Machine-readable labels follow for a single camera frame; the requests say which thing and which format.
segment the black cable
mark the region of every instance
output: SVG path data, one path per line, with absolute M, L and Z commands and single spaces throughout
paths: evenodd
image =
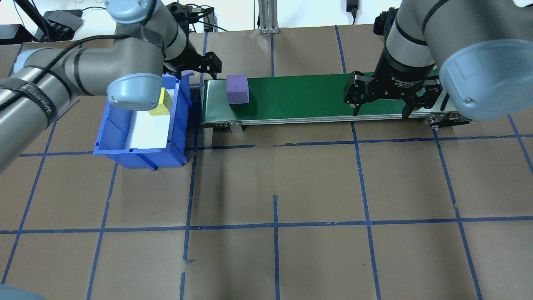
M 359 9 L 359 4 L 355 7 L 352 8 L 352 17 L 353 17 L 353 22 L 352 22 L 352 25 L 355 25 L 356 23 L 356 18 L 357 18 L 357 10 Z
M 65 49 L 63 49 L 63 51 L 61 51 L 58 56 L 56 56 L 44 69 L 43 71 L 37 75 L 37 77 L 32 80 L 33 83 L 37 84 L 41 79 L 43 79 L 44 75 L 46 75 L 46 73 L 51 70 L 53 68 L 53 66 L 55 64 L 58 63 L 58 61 L 63 58 L 63 56 L 65 56 L 65 54 L 67 54 L 67 52 L 69 52 L 70 50 L 72 50 L 74 47 L 78 46 L 78 45 L 81 45 L 83 43 L 86 43 L 88 41 L 93 41 L 93 40 L 101 40 L 101 39 L 105 39 L 105 38 L 111 38 L 111 39 L 115 39 L 115 40 L 121 40 L 123 38 L 128 38 L 130 37 L 129 35 L 127 34 L 112 34 L 112 35 L 95 35 L 95 36 L 90 36 L 90 37 L 86 37 L 86 38 L 82 38 L 81 40 L 79 41 L 76 41 L 70 45 L 68 45 L 68 47 L 66 47 Z
M 22 25 L 24 26 L 24 28 L 26 28 L 26 25 L 24 25 L 24 21 L 22 21 L 22 17 L 20 16 L 19 9 L 17 9 L 17 4 L 15 3 L 15 0 L 13 0 L 13 6 L 15 6 L 15 11 L 19 15 L 19 18 L 20 18 L 20 21 L 22 22 Z
M 193 4 L 193 3 L 189 3 L 189 4 L 186 4 L 184 6 L 194 6 L 194 7 L 197 7 L 199 9 L 201 9 L 202 7 L 207 7 L 207 8 L 212 8 L 212 6 L 209 6 L 209 5 L 197 5 L 197 4 Z
M 101 40 L 101 39 L 106 39 L 106 38 L 113 38 L 115 40 L 121 40 L 123 38 L 128 38 L 128 37 L 130 37 L 130 36 L 127 35 L 127 34 L 113 34 L 113 35 L 95 35 L 95 36 L 82 38 L 81 40 L 68 45 L 68 47 L 66 47 L 63 51 L 61 51 L 44 69 L 42 69 L 42 71 L 39 73 L 39 75 L 37 75 L 37 77 L 35 77 L 35 79 L 33 79 L 31 82 L 37 84 L 54 67 L 54 65 L 57 64 L 58 61 L 61 60 L 61 58 L 63 58 L 63 56 L 65 56 L 65 54 L 67 54 L 67 52 L 69 52 L 70 50 L 74 49 L 74 47 L 76 47 L 76 46 L 78 46 L 80 44 L 86 43 L 88 41 Z M 15 103 L 17 100 L 19 100 L 21 96 L 22 96 L 22 93 L 21 92 L 17 92 L 15 94 L 15 96 L 13 96 L 11 99 L 9 99 L 6 102 L 0 104 L 0 112 L 3 111 L 4 109 L 6 109 L 9 105 L 11 105 L 11 104 Z
M 89 7 L 86 7 L 84 9 L 82 9 L 82 11 L 86 11 L 88 9 L 106 9 L 105 7 L 101 7 L 101 6 L 89 6 Z
M 214 8 L 210 7 L 208 9 L 206 9 L 204 11 L 204 14 L 199 14 L 197 15 L 196 17 L 185 17 L 184 15 L 181 15 L 179 16 L 180 19 L 183 19 L 183 20 L 188 20 L 188 21 L 198 21 L 199 19 L 201 18 L 204 18 L 206 16 L 208 16 L 210 13 L 212 13 L 213 11 L 215 11 Z
M 152 3 L 150 4 L 150 9 L 148 10 L 148 14 L 146 15 L 146 18 L 142 20 L 141 25 L 145 26 L 148 21 L 150 21 L 150 18 L 152 17 L 152 14 L 154 13 L 154 10 L 156 9 L 156 2 L 159 0 L 152 0 Z
M 202 21 L 198 21 L 199 23 L 202 23 L 202 24 L 206 24 L 206 25 L 209 25 L 209 26 L 213 26 L 215 28 L 218 28 L 220 30 L 223 30 L 223 31 L 227 31 L 226 29 L 222 28 L 222 27 L 218 27 L 217 25 L 213 25 L 213 24 L 209 24 L 207 22 L 202 22 Z
M 35 5 L 34 0 L 31 0 L 31 3 L 34 5 L 35 9 L 39 11 L 39 9 L 37 8 L 37 5 Z M 53 42 L 52 36 L 50 35 L 50 31 L 48 30 L 48 26 L 50 26 L 50 24 L 48 24 L 48 22 L 42 15 L 41 15 L 41 21 L 43 22 L 44 30 L 46 31 L 46 36 L 48 37 L 49 42 Z

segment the green conveyor belt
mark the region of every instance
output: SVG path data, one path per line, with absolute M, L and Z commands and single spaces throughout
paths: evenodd
M 250 103 L 236 105 L 228 104 L 226 80 L 207 81 L 203 123 L 352 116 L 353 108 L 343 102 L 349 77 L 350 74 L 249 78 Z M 398 115 L 403 106 L 401 100 L 381 99 L 363 105 L 359 116 Z

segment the power adapter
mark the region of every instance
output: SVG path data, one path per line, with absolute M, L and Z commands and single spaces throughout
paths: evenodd
M 359 0 L 346 0 L 346 11 L 352 13 L 353 23 L 356 22 L 357 10 L 359 9 Z

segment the table surface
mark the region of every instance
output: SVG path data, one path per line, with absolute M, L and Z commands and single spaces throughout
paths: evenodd
M 383 47 L 371 25 L 190 38 L 222 79 L 372 72 Z M 1 46 L 0 77 L 42 46 Z M 105 98 L 75 99 L 0 176 L 2 282 L 68 300 L 531 299 L 532 110 L 233 134 L 200 126 L 207 77 L 181 168 L 92 155 Z

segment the purple block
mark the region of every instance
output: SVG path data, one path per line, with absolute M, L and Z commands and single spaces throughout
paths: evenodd
M 226 76 L 226 94 L 228 95 L 229 104 L 250 103 L 248 77 L 246 75 Z

